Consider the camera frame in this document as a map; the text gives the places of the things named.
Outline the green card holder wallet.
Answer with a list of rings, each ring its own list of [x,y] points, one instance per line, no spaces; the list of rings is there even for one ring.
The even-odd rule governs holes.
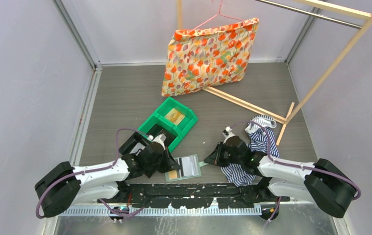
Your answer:
[[[174,169],[165,173],[166,182],[173,182],[196,178],[201,176],[201,168],[208,165],[199,161],[197,154],[177,157],[174,160],[178,163],[179,169]]]

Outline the blue white striped cloth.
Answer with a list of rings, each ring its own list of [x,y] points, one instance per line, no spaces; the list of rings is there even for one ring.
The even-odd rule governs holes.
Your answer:
[[[257,115],[253,117],[245,128],[245,132],[250,139],[248,147],[255,151],[269,152],[272,156],[278,158],[279,151],[273,131],[276,127],[276,121],[268,115]],[[256,175],[246,173],[237,164],[221,167],[221,171],[228,182],[233,183],[237,187],[248,186],[257,178]]]

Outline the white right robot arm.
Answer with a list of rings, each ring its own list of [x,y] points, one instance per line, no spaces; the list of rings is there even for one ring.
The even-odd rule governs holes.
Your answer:
[[[238,136],[219,142],[204,162],[219,167],[236,164],[245,173],[260,176],[258,196],[264,201],[293,197],[336,218],[344,217],[351,202],[361,196],[358,186],[327,159],[315,163],[280,159],[251,150]]]

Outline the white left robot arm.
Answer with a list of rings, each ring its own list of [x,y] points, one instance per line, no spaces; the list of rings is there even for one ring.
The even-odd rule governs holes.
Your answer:
[[[35,184],[37,218],[55,217],[72,205],[97,199],[124,202],[126,180],[180,169],[162,141],[124,145],[119,152],[121,156],[113,162],[72,166],[66,161],[54,167]]]

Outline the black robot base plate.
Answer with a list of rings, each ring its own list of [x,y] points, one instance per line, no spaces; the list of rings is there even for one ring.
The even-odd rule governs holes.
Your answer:
[[[232,183],[217,184],[129,184],[106,203],[130,203],[141,208],[175,209],[208,208],[217,202],[221,209],[252,208],[257,203],[276,203],[277,196],[257,184],[236,187]]]

